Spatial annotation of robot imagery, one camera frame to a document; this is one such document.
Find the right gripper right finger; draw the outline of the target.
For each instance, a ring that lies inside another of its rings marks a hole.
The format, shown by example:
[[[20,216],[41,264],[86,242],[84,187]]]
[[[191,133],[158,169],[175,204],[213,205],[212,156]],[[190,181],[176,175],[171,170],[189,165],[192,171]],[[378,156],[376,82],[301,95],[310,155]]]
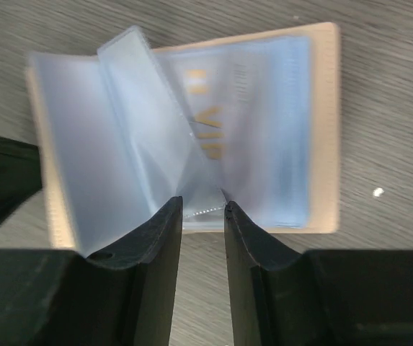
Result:
[[[413,345],[413,250],[298,253],[224,212],[236,345]]]

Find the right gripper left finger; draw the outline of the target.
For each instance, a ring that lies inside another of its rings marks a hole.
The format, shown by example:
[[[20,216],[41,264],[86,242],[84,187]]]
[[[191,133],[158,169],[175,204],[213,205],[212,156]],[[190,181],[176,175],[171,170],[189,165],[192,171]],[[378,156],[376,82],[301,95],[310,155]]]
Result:
[[[182,199],[111,245],[0,249],[0,345],[167,345]]]

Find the beige leather card holder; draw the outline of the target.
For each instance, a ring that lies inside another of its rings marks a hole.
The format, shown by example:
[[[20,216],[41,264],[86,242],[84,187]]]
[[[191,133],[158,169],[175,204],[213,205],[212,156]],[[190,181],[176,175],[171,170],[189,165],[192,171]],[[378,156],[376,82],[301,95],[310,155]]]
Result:
[[[340,33],[322,22],[153,49],[133,26],[93,56],[33,52],[27,90],[40,147],[50,242],[87,256],[183,199],[187,233],[221,232],[228,200],[164,56],[283,35],[311,40],[310,216],[282,233],[339,224]]]

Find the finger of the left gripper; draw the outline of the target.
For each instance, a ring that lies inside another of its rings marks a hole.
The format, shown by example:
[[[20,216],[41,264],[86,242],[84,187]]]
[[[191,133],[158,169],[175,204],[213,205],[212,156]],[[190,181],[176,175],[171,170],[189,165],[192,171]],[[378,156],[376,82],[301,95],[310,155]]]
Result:
[[[39,148],[0,136],[0,225],[41,188]]]

